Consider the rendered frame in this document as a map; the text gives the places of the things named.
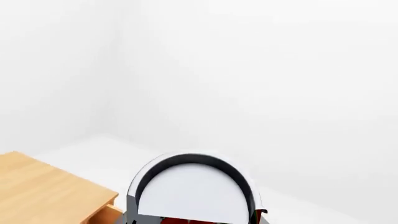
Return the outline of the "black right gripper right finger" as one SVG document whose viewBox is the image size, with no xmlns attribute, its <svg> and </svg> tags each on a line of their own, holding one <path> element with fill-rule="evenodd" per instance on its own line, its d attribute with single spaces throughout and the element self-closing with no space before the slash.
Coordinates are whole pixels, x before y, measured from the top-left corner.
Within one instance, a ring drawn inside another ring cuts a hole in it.
<svg viewBox="0 0 398 224">
<path fill-rule="evenodd" d="M 266 218 L 264 218 L 264 214 L 268 214 L 266 209 L 256 210 L 254 213 L 254 218 L 256 220 L 256 224 L 270 224 Z"/>
</svg>

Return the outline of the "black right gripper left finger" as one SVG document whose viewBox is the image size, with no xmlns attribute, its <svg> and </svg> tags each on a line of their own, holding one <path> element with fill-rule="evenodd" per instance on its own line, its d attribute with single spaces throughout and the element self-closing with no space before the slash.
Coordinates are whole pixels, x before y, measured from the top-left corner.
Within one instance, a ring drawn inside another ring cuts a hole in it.
<svg viewBox="0 0 398 224">
<path fill-rule="evenodd" d="M 126 224 L 137 224 L 139 221 L 139 214 L 137 209 L 136 198 L 132 195 L 126 196 L 126 214 L 125 214 Z"/>
</svg>

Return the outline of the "light wooden cabinet drawer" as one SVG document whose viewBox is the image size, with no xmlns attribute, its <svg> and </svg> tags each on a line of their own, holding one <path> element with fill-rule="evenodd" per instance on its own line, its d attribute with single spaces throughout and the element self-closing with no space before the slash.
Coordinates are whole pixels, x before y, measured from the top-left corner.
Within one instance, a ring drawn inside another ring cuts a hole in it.
<svg viewBox="0 0 398 224">
<path fill-rule="evenodd" d="M 107 205 L 80 224 L 123 224 L 123 214 L 119 208 Z"/>
</svg>

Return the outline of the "light wooden cabinet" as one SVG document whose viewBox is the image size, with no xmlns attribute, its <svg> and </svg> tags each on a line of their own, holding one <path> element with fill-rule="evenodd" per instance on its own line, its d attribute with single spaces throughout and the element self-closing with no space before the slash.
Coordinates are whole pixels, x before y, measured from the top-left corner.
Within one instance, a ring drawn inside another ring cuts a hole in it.
<svg viewBox="0 0 398 224">
<path fill-rule="evenodd" d="M 21 152 L 0 154 L 0 224 L 80 224 L 117 196 Z"/>
</svg>

